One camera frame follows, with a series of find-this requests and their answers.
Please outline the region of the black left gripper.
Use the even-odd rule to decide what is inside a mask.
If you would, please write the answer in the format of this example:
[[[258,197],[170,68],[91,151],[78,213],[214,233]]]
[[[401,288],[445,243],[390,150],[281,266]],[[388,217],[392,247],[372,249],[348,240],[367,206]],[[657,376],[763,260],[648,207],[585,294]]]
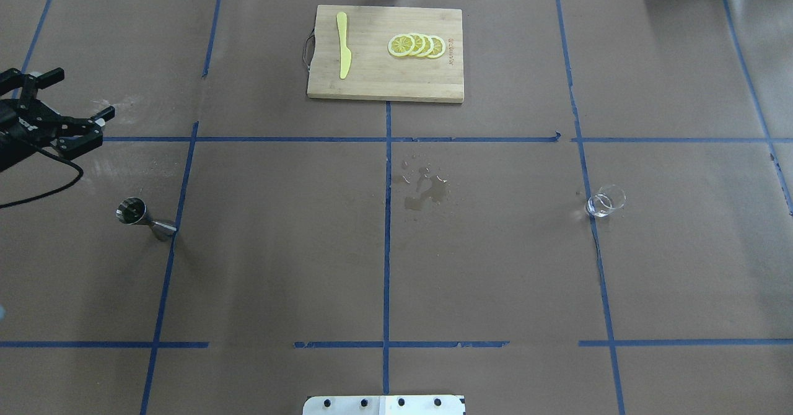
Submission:
[[[116,115],[115,107],[103,108],[90,118],[71,118],[34,100],[39,90],[63,79],[63,68],[43,74],[26,74],[17,68],[2,72],[1,94],[13,90],[18,90],[18,94],[16,100],[2,99],[1,170],[19,164],[34,155],[36,149],[55,148],[62,158],[72,160],[102,146],[103,129]],[[30,104],[25,110],[18,108]]]

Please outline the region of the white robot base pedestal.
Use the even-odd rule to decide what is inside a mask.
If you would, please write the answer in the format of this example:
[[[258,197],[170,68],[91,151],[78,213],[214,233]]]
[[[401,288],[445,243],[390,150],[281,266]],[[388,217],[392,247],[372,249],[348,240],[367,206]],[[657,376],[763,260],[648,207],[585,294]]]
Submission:
[[[465,414],[458,395],[349,395],[308,398],[303,414]]]

